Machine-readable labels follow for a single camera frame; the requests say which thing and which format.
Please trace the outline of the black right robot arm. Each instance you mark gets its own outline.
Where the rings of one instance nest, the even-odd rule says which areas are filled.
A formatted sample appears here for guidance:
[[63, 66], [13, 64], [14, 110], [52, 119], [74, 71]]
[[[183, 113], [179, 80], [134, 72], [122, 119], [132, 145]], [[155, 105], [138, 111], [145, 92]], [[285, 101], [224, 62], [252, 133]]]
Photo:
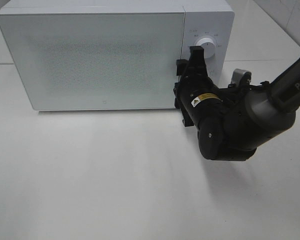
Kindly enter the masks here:
[[235, 69], [228, 87], [219, 88], [208, 76], [203, 47], [189, 49], [189, 59], [176, 61], [174, 105], [184, 126], [196, 127], [205, 159], [245, 161], [294, 125], [300, 107], [300, 58], [272, 82], [252, 85], [251, 72]]

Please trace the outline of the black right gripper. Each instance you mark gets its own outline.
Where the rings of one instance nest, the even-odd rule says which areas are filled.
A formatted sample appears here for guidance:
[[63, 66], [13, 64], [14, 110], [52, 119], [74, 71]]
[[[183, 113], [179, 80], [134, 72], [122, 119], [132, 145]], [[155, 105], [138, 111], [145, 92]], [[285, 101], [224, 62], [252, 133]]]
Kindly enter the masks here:
[[190, 47], [189, 60], [176, 61], [176, 75], [178, 81], [173, 88], [174, 104], [181, 111], [183, 125], [221, 128], [230, 108], [230, 89], [217, 87], [208, 77], [202, 46]]

